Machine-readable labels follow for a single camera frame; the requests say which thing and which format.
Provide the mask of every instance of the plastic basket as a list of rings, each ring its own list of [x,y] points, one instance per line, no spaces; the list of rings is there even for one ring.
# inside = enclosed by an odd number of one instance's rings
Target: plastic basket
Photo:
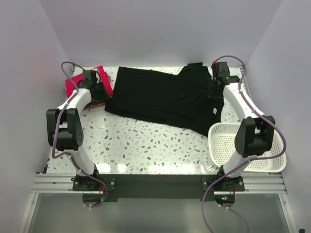
[[[212,161],[216,166],[224,165],[235,151],[234,139],[240,127],[239,123],[216,123],[208,131],[208,147]],[[272,148],[262,156],[277,155],[283,148],[282,139],[275,131]],[[281,172],[286,166],[285,153],[276,158],[251,162],[244,171],[249,172]]]

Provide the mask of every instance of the gray floor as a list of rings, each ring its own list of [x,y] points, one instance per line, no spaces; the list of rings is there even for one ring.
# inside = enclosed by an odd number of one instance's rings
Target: gray floor
[[[239,195],[233,206],[246,217],[251,233],[287,233],[278,195]],[[236,214],[206,202],[216,233],[243,233]],[[206,233],[199,200],[120,199],[89,211],[81,194],[41,194],[30,233]]]

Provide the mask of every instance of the terrazzo surface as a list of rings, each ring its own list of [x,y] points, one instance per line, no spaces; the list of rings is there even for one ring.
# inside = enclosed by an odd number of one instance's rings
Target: terrazzo surface
[[[137,67],[178,74],[182,67]],[[114,87],[118,67],[105,67]],[[76,68],[74,75],[81,73]],[[239,68],[231,75],[241,77]],[[190,129],[181,129],[104,111],[104,106],[80,114],[88,156],[100,173],[110,174],[215,174],[217,167],[208,152],[207,137]],[[238,122],[238,116],[225,99],[222,122]],[[66,156],[48,161],[47,173],[73,174]]]

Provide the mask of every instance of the lavender wall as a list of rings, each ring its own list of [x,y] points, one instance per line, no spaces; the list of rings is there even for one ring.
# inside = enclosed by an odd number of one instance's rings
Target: lavender wall
[[[18,232],[47,159],[45,112],[65,97],[67,59],[38,0],[0,1],[0,232]]]
[[[281,0],[41,0],[69,59],[106,66],[248,61]]]
[[[311,1],[284,0],[248,62],[254,102],[288,141],[283,172],[299,228],[311,232]]]

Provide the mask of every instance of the black t-shirt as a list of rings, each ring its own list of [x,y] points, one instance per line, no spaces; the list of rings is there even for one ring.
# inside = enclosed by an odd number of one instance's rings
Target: black t-shirt
[[[178,75],[120,67],[105,110],[123,117],[192,129],[207,136],[220,122],[224,98],[208,97],[211,75],[202,63]]]

